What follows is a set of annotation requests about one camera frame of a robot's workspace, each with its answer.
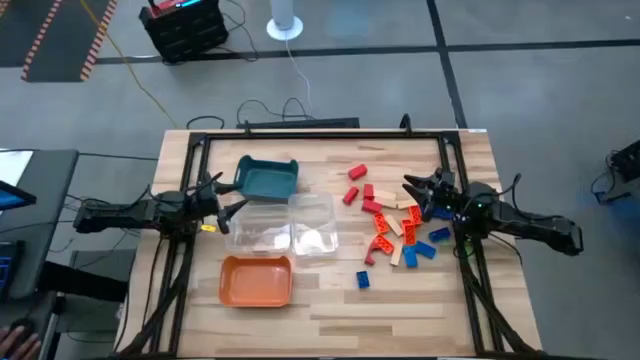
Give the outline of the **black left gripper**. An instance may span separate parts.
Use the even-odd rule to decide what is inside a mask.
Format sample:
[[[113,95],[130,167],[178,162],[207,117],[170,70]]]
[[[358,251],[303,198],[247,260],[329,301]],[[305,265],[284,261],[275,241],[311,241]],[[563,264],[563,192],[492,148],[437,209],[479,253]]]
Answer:
[[[215,216],[220,232],[228,234],[230,220],[248,201],[241,200],[222,208],[217,195],[225,195],[240,188],[240,185],[224,184],[216,179],[195,186],[191,194],[191,219],[204,221],[207,216]]]

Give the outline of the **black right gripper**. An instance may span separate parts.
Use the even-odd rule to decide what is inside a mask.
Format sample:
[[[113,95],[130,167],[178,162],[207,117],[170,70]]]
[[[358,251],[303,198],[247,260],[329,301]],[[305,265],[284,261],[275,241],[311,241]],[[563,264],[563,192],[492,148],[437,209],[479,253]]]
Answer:
[[[447,211],[453,219],[464,218],[468,197],[455,187],[455,174],[445,170],[435,170],[427,177],[405,175],[409,184],[404,190],[424,207],[424,219],[430,221],[437,209]]]

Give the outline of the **red cylinder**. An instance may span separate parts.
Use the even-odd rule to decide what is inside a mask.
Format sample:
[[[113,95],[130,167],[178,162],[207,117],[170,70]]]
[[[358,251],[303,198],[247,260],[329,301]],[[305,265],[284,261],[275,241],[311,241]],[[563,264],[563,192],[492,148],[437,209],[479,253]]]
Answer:
[[[370,245],[367,249],[366,252],[366,256],[364,258],[364,263],[368,266],[374,266],[375,265],[375,259],[373,257],[373,253],[376,251],[381,251],[383,252],[384,249],[380,246],[380,242],[379,242],[379,235],[376,235],[370,242]]]

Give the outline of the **clear plastic bin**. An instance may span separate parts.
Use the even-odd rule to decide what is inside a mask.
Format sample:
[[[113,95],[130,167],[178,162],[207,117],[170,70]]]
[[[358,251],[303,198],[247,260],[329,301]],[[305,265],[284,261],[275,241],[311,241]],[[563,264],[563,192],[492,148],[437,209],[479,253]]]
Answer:
[[[338,247],[334,199],[329,193],[300,193],[289,198],[288,215],[294,253],[299,257],[333,256]]]
[[[236,254],[276,255],[291,246],[288,206],[249,202],[231,219],[226,249]]]

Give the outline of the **teal plastic bin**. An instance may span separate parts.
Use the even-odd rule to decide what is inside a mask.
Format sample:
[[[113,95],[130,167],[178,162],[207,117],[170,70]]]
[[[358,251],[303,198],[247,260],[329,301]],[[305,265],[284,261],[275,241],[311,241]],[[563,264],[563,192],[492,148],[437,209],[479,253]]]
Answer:
[[[297,191],[298,171],[296,160],[276,162],[245,155],[237,164],[234,185],[247,200],[287,203]]]

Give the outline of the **orange plastic bin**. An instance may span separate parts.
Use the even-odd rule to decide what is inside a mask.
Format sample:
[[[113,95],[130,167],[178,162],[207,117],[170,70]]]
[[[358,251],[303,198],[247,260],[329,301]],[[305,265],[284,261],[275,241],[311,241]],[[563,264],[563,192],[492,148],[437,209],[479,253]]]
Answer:
[[[218,297],[229,307],[283,307],[292,293],[292,264],[288,257],[224,259]]]

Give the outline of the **black crate with red device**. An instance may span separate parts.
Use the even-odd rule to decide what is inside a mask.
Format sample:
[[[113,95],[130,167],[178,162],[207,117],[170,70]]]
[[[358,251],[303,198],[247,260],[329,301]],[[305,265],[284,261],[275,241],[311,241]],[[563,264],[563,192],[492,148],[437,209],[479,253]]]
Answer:
[[[145,31],[168,63],[194,59],[226,42],[219,0],[148,0],[139,12]]]

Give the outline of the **grey desk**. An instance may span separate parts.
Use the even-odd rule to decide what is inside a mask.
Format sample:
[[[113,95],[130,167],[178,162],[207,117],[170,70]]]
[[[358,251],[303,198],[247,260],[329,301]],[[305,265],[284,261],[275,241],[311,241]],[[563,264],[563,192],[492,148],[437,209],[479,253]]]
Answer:
[[[22,244],[10,299],[29,297],[36,289],[78,157],[76,150],[34,152],[17,187],[34,195],[36,203],[0,215],[0,242]]]

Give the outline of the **white round-base stand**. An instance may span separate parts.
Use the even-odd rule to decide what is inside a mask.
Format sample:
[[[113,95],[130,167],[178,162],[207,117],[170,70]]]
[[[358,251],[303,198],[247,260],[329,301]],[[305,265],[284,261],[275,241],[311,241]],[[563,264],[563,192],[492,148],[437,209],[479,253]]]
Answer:
[[[304,24],[294,12],[294,0],[270,0],[270,7],[266,31],[272,39],[287,42],[303,32]]]

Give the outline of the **computer monitor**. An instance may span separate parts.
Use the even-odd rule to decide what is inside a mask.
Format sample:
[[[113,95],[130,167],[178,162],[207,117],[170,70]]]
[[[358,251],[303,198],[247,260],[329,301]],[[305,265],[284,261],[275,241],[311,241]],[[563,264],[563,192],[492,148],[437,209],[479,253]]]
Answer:
[[[0,211],[34,205],[37,197],[0,180]]]

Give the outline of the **white paper sheet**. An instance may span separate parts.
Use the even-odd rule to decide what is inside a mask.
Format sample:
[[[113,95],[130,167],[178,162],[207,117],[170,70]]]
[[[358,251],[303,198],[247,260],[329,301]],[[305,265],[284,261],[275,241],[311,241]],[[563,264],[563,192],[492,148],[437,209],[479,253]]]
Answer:
[[[0,181],[16,186],[32,156],[32,151],[0,149]]]

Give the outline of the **black keyboard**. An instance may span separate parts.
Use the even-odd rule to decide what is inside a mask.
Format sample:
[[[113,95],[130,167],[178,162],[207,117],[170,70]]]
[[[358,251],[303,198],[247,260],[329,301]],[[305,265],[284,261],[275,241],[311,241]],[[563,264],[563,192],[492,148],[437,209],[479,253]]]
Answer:
[[[5,302],[24,252],[24,242],[0,241],[0,303]]]

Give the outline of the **black floor mat striped edge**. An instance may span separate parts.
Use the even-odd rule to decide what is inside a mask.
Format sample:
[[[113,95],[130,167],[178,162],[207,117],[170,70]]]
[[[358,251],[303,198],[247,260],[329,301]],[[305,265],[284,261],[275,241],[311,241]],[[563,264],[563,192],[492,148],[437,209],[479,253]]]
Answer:
[[[54,0],[0,0],[0,68],[22,66]]]
[[[83,82],[96,64],[118,0],[52,0],[28,50],[25,82]]]

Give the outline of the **black computer mouse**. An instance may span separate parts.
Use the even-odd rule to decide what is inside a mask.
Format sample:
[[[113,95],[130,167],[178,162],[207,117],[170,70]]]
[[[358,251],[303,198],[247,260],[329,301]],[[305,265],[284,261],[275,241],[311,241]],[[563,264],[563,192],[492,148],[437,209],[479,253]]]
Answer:
[[[17,328],[22,328],[17,340],[24,342],[34,333],[35,322],[30,318],[19,318],[10,325],[10,331],[13,332]]]

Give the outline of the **person's hand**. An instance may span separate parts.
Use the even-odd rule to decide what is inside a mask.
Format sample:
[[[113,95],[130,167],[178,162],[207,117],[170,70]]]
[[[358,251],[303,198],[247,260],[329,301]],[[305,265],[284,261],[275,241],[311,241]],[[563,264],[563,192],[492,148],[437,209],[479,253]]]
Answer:
[[[40,349],[38,334],[29,328],[0,328],[0,360],[37,360]]]

